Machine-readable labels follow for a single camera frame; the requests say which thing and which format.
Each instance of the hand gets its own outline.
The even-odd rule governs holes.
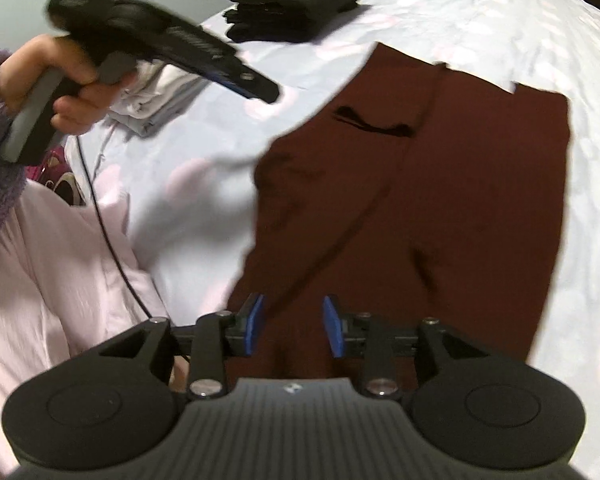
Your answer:
[[[116,85],[98,83],[98,72],[81,47],[67,38],[38,36],[24,44],[0,65],[0,97],[16,114],[29,90],[50,66],[83,86],[77,97],[64,96],[54,103],[52,126],[64,134],[80,135],[103,119],[120,92],[131,86],[136,74],[130,73]]]

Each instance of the brown pants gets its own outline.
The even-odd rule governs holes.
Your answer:
[[[256,245],[229,306],[263,293],[266,323],[230,377],[353,374],[330,355],[327,294],[397,324],[438,317],[524,360],[560,243],[567,111],[560,94],[379,44],[256,168]]]

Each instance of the bedsheet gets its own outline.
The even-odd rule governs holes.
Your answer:
[[[205,25],[227,28],[220,15]],[[330,100],[376,41],[504,89],[521,82],[570,99],[562,247],[530,363],[584,400],[587,428],[573,465],[600,479],[599,10],[581,0],[362,0],[314,42],[240,46],[283,85],[277,104],[210,84],[150,139],[100,124],[84,137],[92,176],[112,198],[130,193],[138,260],[174,322],[193,323],[222,306],[253,244],[258,158]]]

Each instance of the finger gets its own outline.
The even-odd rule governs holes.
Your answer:
[[[52,117],[51,125],[65,135],[81,135],[91,129],[90,124],[80,124],[68,117],[57,114]]]
[[[95,107],[84,99],[64,96],[56,99],[54,111],[62,117],[69,118],[80,124],[93,124],[104,118],[107,109]]]
[[[53,38],[46,34],[24,44],[0,70],[26,94],[49,66],[61,69],[80,85],[88,85],[98,78],[96,68],[80,45],[66,37]]]
[[[128,88],[136,81],[135,72],[126,74],[119,83],[105,85],[103,83],[92,83],[80,90],[78,97],[90,102],[98,108],[109,108],[120,97],[120,92]]]

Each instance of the pink fabric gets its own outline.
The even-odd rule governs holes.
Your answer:
[[[126,274],[151,314],[165,316],[123,235],[126,196],[107,198],[102,213]],[[28,182],[0,231],[0,412],[23,381],[143,319],[94,210]],[[0,426],[0,478],[16,465]]]

